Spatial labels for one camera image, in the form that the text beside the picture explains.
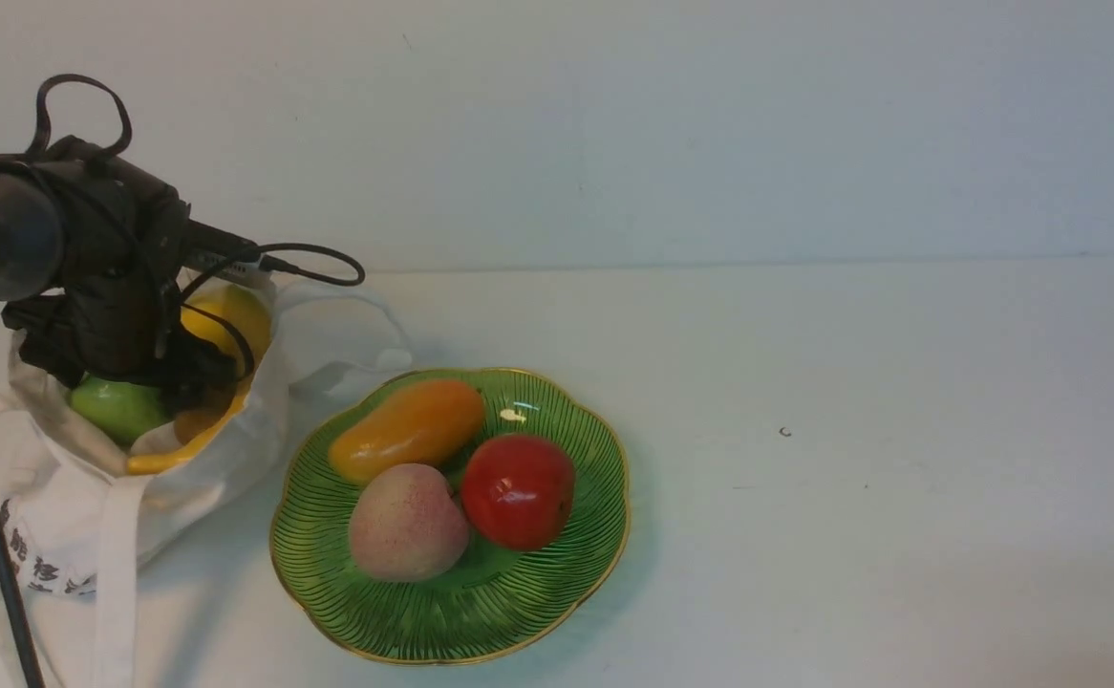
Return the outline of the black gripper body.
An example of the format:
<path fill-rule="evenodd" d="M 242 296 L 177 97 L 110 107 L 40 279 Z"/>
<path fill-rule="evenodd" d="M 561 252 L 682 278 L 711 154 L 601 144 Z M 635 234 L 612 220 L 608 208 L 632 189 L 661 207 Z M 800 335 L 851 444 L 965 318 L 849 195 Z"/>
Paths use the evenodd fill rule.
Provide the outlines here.
<path fill-rule="evenodd" d="M 65 245 L 53 293 L 1 312 L 25 335 L 21 358 L 69 389 L 86 377 L 169 395 L 237 386 L 238 354 L 182 325 L 177 279 L 193 240 L 176 188 L 74 136 L 52 142 L 33 174 L 63 214 Z"/>

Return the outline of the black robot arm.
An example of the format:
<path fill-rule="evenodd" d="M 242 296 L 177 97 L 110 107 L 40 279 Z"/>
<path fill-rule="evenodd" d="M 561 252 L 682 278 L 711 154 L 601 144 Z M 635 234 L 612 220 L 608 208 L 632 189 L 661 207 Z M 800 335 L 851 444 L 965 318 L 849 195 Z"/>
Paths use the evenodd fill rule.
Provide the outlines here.
<path fill-rule="evenodd" d="M 74 389 L 115 380 L 190 399 L 246 377 L 245 341 L 226 353 L 182 324 L 178 277 L 193 249 L 189 204 L 97 144 L 0 156 L 0 302 L 16 355 Z"/>

